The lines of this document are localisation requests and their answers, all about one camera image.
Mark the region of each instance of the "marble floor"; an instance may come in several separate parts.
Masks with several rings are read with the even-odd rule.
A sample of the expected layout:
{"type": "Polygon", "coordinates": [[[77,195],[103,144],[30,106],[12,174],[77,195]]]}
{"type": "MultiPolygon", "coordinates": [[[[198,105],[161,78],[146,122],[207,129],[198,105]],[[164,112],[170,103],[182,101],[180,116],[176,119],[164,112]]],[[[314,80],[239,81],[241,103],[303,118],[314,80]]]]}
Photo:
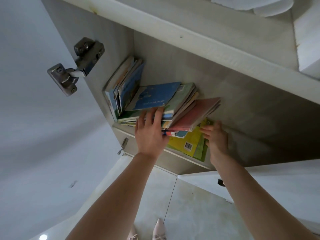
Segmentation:
{"type": "MultiPolygon", "coordinates": [[[[73,217],[41,233],[63,240],[97,198],[130,163],[122,156],[73,217]]],[[[151,240],[158,218],[164,220],[168,240],[253,239],[234,204],[154,167],[134,222],[139,240],[151,240]]]]}

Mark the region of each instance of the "white cabinet door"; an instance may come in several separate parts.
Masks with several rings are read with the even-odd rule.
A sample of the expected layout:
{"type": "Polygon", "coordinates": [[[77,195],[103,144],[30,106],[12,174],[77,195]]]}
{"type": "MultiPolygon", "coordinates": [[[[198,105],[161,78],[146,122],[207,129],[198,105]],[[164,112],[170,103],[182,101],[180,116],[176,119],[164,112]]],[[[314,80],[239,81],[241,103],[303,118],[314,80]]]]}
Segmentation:
{"type": "Polygon", "coordinates": [[[0,236],[30,239],[78,211],[120,145],[83,78],[66,97],[47,74],[76,65],[42,1],[2,0],[0,19],[0,236]]]}
{"type": "MultiPolygon", "coordinates": [[[[246,170],[295,217],[320,223],[320,159],[296,161],[246,170]]],[[[179,175],[183,181],[233,202],[227,189],[217,184],[217,171],[179,175]]]]}

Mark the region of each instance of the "red book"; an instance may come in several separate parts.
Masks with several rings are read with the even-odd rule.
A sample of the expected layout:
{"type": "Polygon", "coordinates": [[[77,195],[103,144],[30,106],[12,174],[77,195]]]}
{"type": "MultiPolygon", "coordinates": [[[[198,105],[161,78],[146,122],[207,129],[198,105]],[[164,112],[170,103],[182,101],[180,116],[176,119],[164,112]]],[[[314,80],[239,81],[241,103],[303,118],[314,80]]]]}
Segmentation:
{"type": "Polygon", "coordinates": [[[220,106],[219,97],[197,99],[195,106],[170,126],[172,131],[193,131],[201,121],[220,106]]]}

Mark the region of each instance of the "shoe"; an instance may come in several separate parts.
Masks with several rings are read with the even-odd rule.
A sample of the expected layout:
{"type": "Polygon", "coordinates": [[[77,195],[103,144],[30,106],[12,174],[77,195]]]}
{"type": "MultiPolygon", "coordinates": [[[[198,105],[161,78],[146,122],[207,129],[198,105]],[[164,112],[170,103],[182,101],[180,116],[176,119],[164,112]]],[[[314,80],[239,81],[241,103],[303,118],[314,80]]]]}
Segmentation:
{"type": "Polygon", "coordinates": [[[132,226],[127,240],[138,240],[137,230],[134,226],[132,226]]]}
{"type": "Polygon", "coordinates": [[[165,226],[160,218],[154,226],[152,240],[167,240],[165,226]]]}

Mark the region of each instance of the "person's left hand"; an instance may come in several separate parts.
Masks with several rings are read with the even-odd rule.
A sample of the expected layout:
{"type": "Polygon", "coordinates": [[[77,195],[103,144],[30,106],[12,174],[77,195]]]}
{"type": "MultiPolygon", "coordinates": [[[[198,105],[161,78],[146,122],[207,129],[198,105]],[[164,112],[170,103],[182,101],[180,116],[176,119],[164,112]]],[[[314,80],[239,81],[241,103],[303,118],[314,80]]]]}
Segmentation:
{"type": "Polygon", "coordinates": [[[138,153],[157,159],[169,142],[169,136],[161,131],[161,118],[164,107],[152,108],[147,113],[142,112],[136,122],[135,137],[138,153]]]}

